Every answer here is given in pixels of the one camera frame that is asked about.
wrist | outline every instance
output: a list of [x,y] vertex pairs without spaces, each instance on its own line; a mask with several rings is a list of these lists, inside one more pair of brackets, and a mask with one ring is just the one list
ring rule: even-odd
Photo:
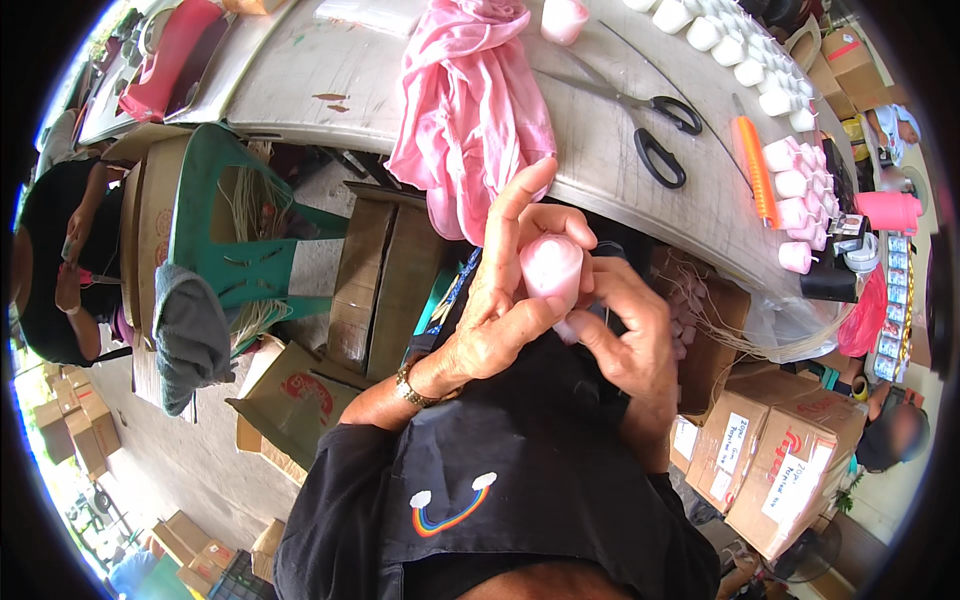
[[424,397],[439,398],[452,393],[469,381],[457,369],[446,344],[427,354],[410,368],[407,377],[414,392]]

wristwatch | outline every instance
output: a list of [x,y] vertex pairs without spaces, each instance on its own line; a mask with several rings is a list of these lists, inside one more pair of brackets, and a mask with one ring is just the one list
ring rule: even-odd
[[408,376],[410,375],[410,370],[417,363],[417,361],[424,356],[426,356],[426,354],[414,354],[403,363],[403,366],[400,367],[400,370],[396,372],[396,392],[411,404],[416,404],[421,408],[440,404],[441,402],[446,402],[447,400],[451,400],[459,396],[464,390],[464,386],[460,386],[453,392],[450,392],[446,396],[439,398],[421,396],[412,387],[410,387],[410,382],[407,380]]

scissors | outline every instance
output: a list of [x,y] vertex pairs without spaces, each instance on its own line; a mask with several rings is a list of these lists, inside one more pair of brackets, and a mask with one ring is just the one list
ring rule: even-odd
[[[670,121],[673,122],[678,130],[689,135],[699,135],[700,132],[704,130],[704,124],[700,119],[700,115],[697,114],[697,111],[680,100],[671,98],[669,96],[654,96],[648,100],[640,100],[639,98],[634,98],[633,96],[628,96],[627,94],[621,93],[618,89],[613,87],[613,85],[608,82],[603,75],[601,75],[589,64],[581,60],[580,57],[568,50],[566,53],[570,56],[571,60],[576,62],[580,68],[587,72],[588,76],[592,79],[592,82],[585,82],[575,77],[561,75],[559,73],[547,73],[546,71],[540,71],[539,69],[535,70],[538,73],[557,80],[558,82],[572,85],[577,89],[582,89],[590,92],[591,94],[600,96],[601,98],[613,100],[626,109],[627,114],[630,115],[630,119],[633,121],[634,127],[636,128],[634,131],[634,145],[636,146],[636,153],[640,156],[640,160],[643,161],[643,165],[648,171],[650,171],[650,174],[654,176],[654,179],[664,187],[668,189],[678,189],[682,187],[684,183],[686,183],[686,171],[684,171],[684,168],[680,166],[680,163],[677,162],[677,159],[672,154],[667,152],[666,149],[664,149],[663,146],[661,146],[661,144],[657,141],[657,139],[650,134],[650,132],[644,129],[642,125],[640,125],[640,122],[636,118],[634,111],[641,108],[654,110],[670,119]],[[671,107],[682,111],[687,117],[689,117],[689,120],[683,119],[680,115],[671,111]],[[663,174],[657,170],[657,167],[650,160],[650,156],[648,155],[651,150],[654,152],[654,154],[659,156],[663,163],[666,164],[666,166],[670,169],[674,178],[676,179],[675,181],[671,181],[664,177]]]

black scissors handle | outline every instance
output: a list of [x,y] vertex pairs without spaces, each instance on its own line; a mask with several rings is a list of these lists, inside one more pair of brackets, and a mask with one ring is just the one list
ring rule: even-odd
[[[647,102],[649,103],[650,108],[673,121],[673,124],[677,126],[677,129],[684,133],[689,135],[700,135],[700,132],[704,130],[704,122],[700,119],[700,115],[697,114],[697,111],[677,100],[676,98],[671,98],[670,96],[654,96]],[[671,107],[683,112],[687,117],[689,117],[689,120],[684,119],[676,112],[670,110]]]
[[[647,171],[650,171],[650,174],[654,176],[654,179],[659,181],[663,187],[667,189],[678,189],[683,187],[686,183],[686,171],[680,166],[680,163],[677,162],[677,159],[663,148],[657,139],[650,134],[647,130],[642,127],[637,129],[634,132],[634,145],[636,145],[636,153],[640,155],[640,160],[643,161],[643,165],[647,168]],[[676,181],[671,181],[660,174],[657,170],[657,167],[654,166],[650,156],[647,154],[650,150],[654,151],[654,154],[660,157],[660,159],[666,164],[666,166],[673,173]]]

handwritten label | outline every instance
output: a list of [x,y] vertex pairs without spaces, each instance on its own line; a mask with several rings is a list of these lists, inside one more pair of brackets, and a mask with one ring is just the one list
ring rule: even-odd
[[717,471],[717,476],[713,478],[713,485],[710,486],[710,495],[723,502],[724,495],[727,493],[727,488],[730,487],[730,482],[732,477],[722,470]]
[[809,463],[793,454],[783,457],[780,471],[760,511],[777,524],[796,519],[820,483],[820,474],[827,467],[832,451],[833,448],[824,445],[815,447]]
[[693,445],[697,443],[697,426],[683,417],[677,417],[677,435],[673,439],[673,447],[683,454],[686,460],[693,456]]
[[747,437],[748,425],[750,420],[736,413],[730,413],[727,430],[724,432],[723,440],[720,441],[720,452],[717,453],[717,466],[730,475],[733,475],[736,461],[740,458],[740,450],[743,449],[743,441]]

